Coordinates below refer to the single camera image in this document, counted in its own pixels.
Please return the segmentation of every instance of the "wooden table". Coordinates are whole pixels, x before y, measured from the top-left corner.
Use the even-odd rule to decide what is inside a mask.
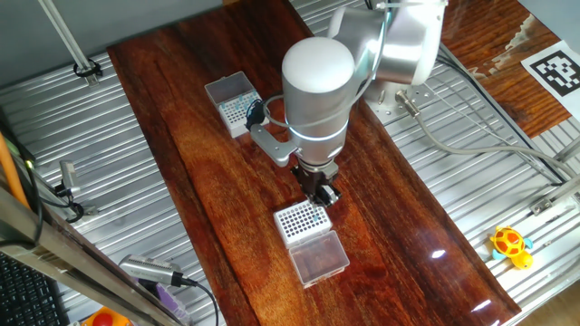
[[[244,71],[262,96],[278,91],[285,52],[310,35],[286,1],[247,0],[109,48],[227,323],[507,321],[519,308],[364,103],[327,210],[351,264],[300,284],[273,220],[305,199],[295,161],[278,168],[249,135],[232,139],[204,85]]]
[[[520,63],[560,40],[517,0],[451,0],[443,43],[533,138],[570,113]]]

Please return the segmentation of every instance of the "small plastic box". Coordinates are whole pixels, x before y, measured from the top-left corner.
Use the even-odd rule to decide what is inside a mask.
[[[344,271],[350,261],[326,211],[309,201],[274,213],[278,232],[305,288]]]
[[[246,112],[254,100],[258,100],[256,89],[243,72],[206,85],[209,99],[216,107],[232,138],[247,132]]]

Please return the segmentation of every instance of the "white plastic box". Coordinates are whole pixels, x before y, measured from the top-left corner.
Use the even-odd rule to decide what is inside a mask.
[[[247,109],[253,101],[261,100],[246,75],[243,72],[236,72],[205,87],[209,99],[219,112],[232,138],[246,133]]]

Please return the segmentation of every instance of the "keyboard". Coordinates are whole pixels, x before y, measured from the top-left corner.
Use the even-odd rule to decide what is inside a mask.
[[[56,282],[0,253],[0,325],[65,326]]]

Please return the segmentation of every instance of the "metal screw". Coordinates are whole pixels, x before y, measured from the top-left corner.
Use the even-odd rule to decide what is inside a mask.
[[[379,95],[379,101],[378,101],[379,105],[381,105],[384,102],[384,96],[385,96],[385,91],[382,90],[381,95]]]

